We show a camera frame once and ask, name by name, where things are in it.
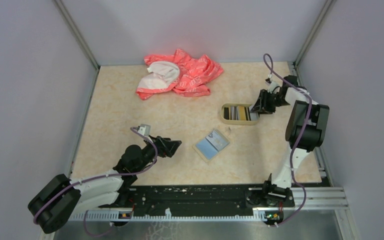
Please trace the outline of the silver VIP credit card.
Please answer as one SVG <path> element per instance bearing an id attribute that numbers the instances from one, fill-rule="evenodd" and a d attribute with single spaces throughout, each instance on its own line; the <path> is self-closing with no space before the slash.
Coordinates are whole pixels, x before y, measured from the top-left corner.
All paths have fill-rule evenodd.
<path id="1" fill-rule="evenodd" d="M 217 152 L 224 150 L 230 141 L 217 129 L 213 129 L 205 139 L 216 149 Z"/>

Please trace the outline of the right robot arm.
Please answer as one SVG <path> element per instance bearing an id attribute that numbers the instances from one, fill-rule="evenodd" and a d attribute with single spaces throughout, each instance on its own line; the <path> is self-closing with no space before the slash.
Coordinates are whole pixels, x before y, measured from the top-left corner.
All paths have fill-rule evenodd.
<path id="1" fill-rule="evenodd" d="M 297 184 L 296 170 L 315 148 L 322 145 L 330 108 L 314 101 L 308 90 L 298 85 L 297 76 L 284 77 L 282 84 L 270 77 L 265 81 L 268 89 L 259 92 L 251 113 L 273 114 L 277 107 L 292 107 L 285 130 L 287 147 L 280 167 L 270 174 L 260 191 L 251 195 L 262 199 L 267 206 L 275 206 L 292 197 L 290 188 Z"/>

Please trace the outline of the cream oval card tray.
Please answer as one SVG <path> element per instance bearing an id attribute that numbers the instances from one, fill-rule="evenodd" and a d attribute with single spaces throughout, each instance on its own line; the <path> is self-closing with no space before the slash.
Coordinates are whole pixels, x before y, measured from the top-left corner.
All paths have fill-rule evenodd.
<path id="1" fill-rule="evenodd" d="M 224 105 L 222 105 L 222 107 L 225 107 L 225 106 L 229 106 L 229 105 L 244 105 L 244 106 L 250 106 L 252 107 L 253 104 L 246 104 L 246 103 L 225 103 Z M 223 119 L 223 115 L 222 115 L 222 107 L 220 109 L 220 120 L 222 123 L 224 124 L 227 124 L 227 125 L 241 125 L 241 126 L 253 126 L 253 125 L 256 125 L 258 123 L 258 121 L 239 121 L 239 122 L 234 122 L 234 121 L 228 121 L 228 120 L 225 120 Z"/>

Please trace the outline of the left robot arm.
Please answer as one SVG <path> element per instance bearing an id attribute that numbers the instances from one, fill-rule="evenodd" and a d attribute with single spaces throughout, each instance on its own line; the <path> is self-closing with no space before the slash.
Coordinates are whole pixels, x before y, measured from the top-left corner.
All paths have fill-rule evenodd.
<path id="1" fill-rule="evenodd" d="M 101 206 L 129 203 L 130 186 L 138 175 L 149 170 L 158 158 L 171 158 L 181 140 L 145 136 L 144 147 L 129 145 L 118 163 L 110 170 L 89 178 L 70 179 L 65 174 L 54 176 L 28 203 L 33 223 L 45 234 L 56 232 L 70 217 Z"/>

